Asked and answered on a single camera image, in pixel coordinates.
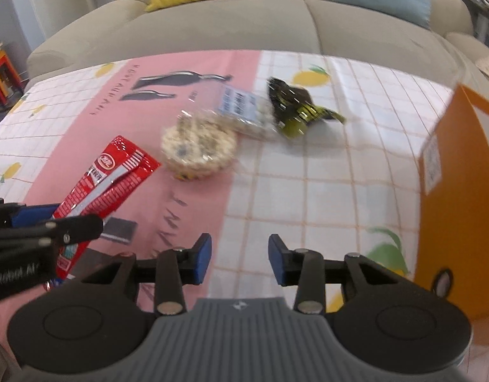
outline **pink tablecloth section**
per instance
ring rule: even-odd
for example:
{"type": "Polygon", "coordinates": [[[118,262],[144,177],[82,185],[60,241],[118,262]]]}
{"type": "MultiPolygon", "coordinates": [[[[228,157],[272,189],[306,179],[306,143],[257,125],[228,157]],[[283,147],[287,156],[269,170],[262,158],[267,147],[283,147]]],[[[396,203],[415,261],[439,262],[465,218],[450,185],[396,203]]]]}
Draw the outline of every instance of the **pink tablecloth section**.
{"type": "MultiPolygon", "coordinates": [[[[188,97],[196,85],[168,86],[167,91],[176,94],[171,99],[120,101],[122,95],[132,91],[139,77],[172,71],[230,75],[233,86],[252,90],[259,57],[258,51],[192,52],[144,57],[121,65],[63,134],[30,186],[24,202],[34,205],[62,201],[116,135],[123,135],[161,159],[162,132],[176,123],[182,109],[190,106],[188,97]]],[[[159,86],[146,89],[165,91],[159,86]]],[[[55,91],[55,86],[48,90],[55,91]]],[[[68,93],[66,88],[59,90],[59,96],[68,93]]],[[[131,246],[99,239],[93,241],[90,248],[110,255],[131,249],[139,258],[151,258],[157,251],[172,246],[191,247],[202,232],[210,233],[213,243],[217,244],[232,178],[230,170],[203,181],[182,182],[161,167],[115,213],[116,217],[138,224],[131,246]]],[[[207,282],[186,287],[188,308],[207,293],[207,282]]],[[[0,303],[1,341],[5,339],[6,324],[13,312],[42,292],[42,288],[36,288],[0,303]]],[[[140,292],[139,305],[151,309],[152,295],[153,292],[140,292]]]]}

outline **gray gripper base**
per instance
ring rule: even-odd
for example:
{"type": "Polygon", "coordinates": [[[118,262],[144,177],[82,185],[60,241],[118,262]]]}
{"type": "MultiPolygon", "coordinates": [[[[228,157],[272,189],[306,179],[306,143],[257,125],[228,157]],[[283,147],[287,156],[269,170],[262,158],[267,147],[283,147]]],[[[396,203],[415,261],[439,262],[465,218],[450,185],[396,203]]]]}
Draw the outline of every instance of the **gray gripper base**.
{"type": "Polygon", "coordinates": [[[12,379],[50,381],[467,382],[456,367],[424,375],[373,368],[341,347],[322,316],[294,312],[283,298],[200,299],[189,313],[156,320],[132,354],[105,369],[53,375],[25,367],[12,379]]]}

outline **sofa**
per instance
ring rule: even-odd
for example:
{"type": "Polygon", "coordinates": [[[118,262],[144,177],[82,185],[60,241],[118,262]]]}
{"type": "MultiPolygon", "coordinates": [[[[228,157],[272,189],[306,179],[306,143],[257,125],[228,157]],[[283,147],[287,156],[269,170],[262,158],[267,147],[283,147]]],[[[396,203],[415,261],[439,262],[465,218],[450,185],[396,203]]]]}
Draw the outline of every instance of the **sofa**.
{"type": "Polygon", "coordinates": [[[212,49],[285,50],[396,68],[489,99],[474,62],[489,49],[474,39],[461,0],[431,0],[427,30],[381,12],[330,0],[208,0],[146,13],[149,0],[112,0],[37,47],[37,81],[132,57],[212,49]]]}

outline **box label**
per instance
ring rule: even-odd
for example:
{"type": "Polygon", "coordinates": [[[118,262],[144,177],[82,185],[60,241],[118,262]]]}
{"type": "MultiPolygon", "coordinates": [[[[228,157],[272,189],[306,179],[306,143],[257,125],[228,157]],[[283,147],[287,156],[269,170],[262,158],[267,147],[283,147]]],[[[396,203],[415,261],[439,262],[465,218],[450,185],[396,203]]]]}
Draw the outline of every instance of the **box label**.
{"type": "Polygon", "coordinates": [[[442,179],[441,157],[439,156],[439,146],[435,134],[428,140],[427,147],[423,151],[423,163],[425,167],[425,195],[428,195],[442,179]]]}

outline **green black snack package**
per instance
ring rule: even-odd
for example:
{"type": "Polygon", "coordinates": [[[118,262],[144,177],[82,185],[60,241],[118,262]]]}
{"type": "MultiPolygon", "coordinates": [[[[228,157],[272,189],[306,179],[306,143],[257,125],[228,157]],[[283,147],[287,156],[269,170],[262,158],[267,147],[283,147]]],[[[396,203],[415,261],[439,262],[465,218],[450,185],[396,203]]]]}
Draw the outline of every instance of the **green black snack package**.
{"type": "Polygon", "coordinates": [[[345,123],[345,118],[339,113],[314,105],[306,89],[289,86],[274,77],[269,78],[267,83],[274,120],[278,130],[287,138],[304,135],[307,127],[319,119],[336,119],[345,123]]]}

